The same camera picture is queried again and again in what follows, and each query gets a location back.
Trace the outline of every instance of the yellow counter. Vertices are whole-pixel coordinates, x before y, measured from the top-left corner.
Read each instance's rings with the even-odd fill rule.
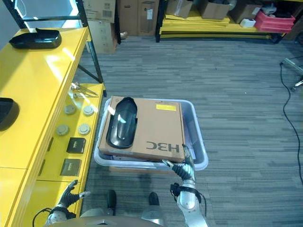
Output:
[[[86,27],[59,30],[62,43],[55,49],[20,50],[7,44],[0,51],[0,97],[14,99],[20,108],[14,124],[0,132],[1,226],[21,226],[89,36]]]

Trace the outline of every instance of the gray plastic crate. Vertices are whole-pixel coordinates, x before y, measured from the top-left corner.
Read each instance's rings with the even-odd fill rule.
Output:
[[[178,100],[178,99],[157,99],[157,100],[181,103],[183,120],[184,120],[185,142],[192,152],[192,156],[194,158],[194,163],[195,163],[195,169],[197,171],[205,169],[208,165],[208,156],[205,151],[202,134],[200,131],[194,105],[187,100]],[[99,151],[98,145],[101,139],[100,135],[102,134],[104,128],[106,115],[107,115],[107,108],[109,106],[109,103],[110,103],[110,99],[108,99],[105,102],[105,106],[103,110],[100,131],[98,132],[98,141],[94,150],[95,161],[102,166],[169,170],[169,168],[162,162],[114,160],[112,156],[104,155]]]

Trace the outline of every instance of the metal shelf frame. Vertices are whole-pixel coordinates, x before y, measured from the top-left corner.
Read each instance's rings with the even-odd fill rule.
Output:
[[[14,20],[16,21],[16,23],[18,24],[20,29],[27,28],[27,26],[24,22],[54,21],[54,20],[80,20],[81,23],[82,23],[82,26],[83,27],[88,27],[88,29],[89,29],[89,24],[88,24],[88,20],[87,20],[86,14],[85,14],[85,10],[84,10],[82,0],[76,0],[76,5],[77,5],[77,8],[78,8],[78,15],[76,15],[76,16],[57,16],[57,17],[39,17],[39,18],[37,18],[37,17],[35,17],[35,18],[34,17],[24,17],[24,18],[22,18],[19,15],[18,11],[14,7],[15,6],[15,0],[13,0],[13,1],[3,0],[3,2],[5,4],[5,6],[7,7],[7,9],[9,10],[12,17],[14,18]],[[118,16],[118,11],[117,11],[117,2],[116,2],[116,9],[115,9],[115,31],[116,31],[116,34],[117,34],[117,42],[118,42],[118,44],[120,44],[121,43],[121,37],[120,37],[119,16]],[[97,58],[97,54],[96,54],[96,50],[95,50],[95,46],[94,46],[92,38],[90,39],[90,41],[87,41],[87,43],[88,43],[88,46],[89,46],[91,57],[94,61],[97,77],[94,76],[92,73],[90,73],[87,69],[85,69],[80,64],[78,65],[78,68],[80,70],[82,70],[83,72],[85,72],[86,74],[88,74],[93,79],[95,79],[97,82],[104,83],[102,73],[101,73],[101,69],[100,69],[100,65],[99,65],[98,58]]]

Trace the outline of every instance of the shelf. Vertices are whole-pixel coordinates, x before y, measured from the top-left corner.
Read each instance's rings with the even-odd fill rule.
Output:
[[[243,28],[229,16],[222,20],[204,19],[193,8],[187,18],[165,15],[159,34],[162,38],[172,37],[235,37],[235,38],[270,38],[267,32],[260,32],[255,27]]]
[[[52,208],[58,202],[65,187],[71,181],[78,180],[77,188],[76,190],[73,190],[72,193],[84,191],[98,123],[99,109],[101,107],[101,100],[105,87],[102,84],[82,84],[82,86],[96,92],[99,96],[74,99],[72,98],[72,92],[69,91],[64,106],[73,105],[76,107],[76,112],[72,115],[66,115],[63,108],[60,110],[60,116],[56,126],[66,124],[69,126],[69,132],[64,136],[59,136],[56,133],[53,134],[52,142],[44,157],[44,164],[40,169],[40,175],[37,177],[33,193],[28,206],[26,207],[22,226],[30,226],[33,216],[39,210],[45,207]],[[91,116],[85,116],[83,114],[83,108],[87,105],[90,105],[95,109],[95,113]],[[90,126],[90,133],[85,136],[79,135],[78,133],[78,127],[83,123]],[[70,154],[66,152],[70,137],[81,137],[86,139],[83,154]],[[65,158],[80,159],[80,169],[77,176],[60,175]],[[81,204],[82,200],[76,202],[69,208],[69,211],[74,212],[79,216]],[[44,218],[40,218],[36,221],[36,226],[42,226],[45,221],[46,215],[44,215]]]
[[[16,121],[0,132],[0,167],[23,169],[19,189],[10,196],[12,204],[1,203],[9,210],[3,226],[21,226],[24,208],[30,198],[39,168],[63,107],[71,80],[77,69],[89,31],[60,28],[62,43],[51,50],[15,49],[6,44],[0,51],[0,96],[14,99],[20,108]],[[22,29],[16,35],[28,32]],[[6,185],[4,178],[0,184]],[[1,193],[10,193],[5,188]]]

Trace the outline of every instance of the white object on shelf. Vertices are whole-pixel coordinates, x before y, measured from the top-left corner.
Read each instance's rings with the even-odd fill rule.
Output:
[[[256,21],[254,19],[243,19],[240,23],[241,27],[254,27]]]
[[[273,14],[273,13],[275,13],[276,12],[276,7],[274,6],[274,4],[272,3],[272,4],[267,4],[267,5],[265,5],[265,6],[263,6],[262,8],[261,8],[261,10],[263,11],[263,13],[264,14]]]

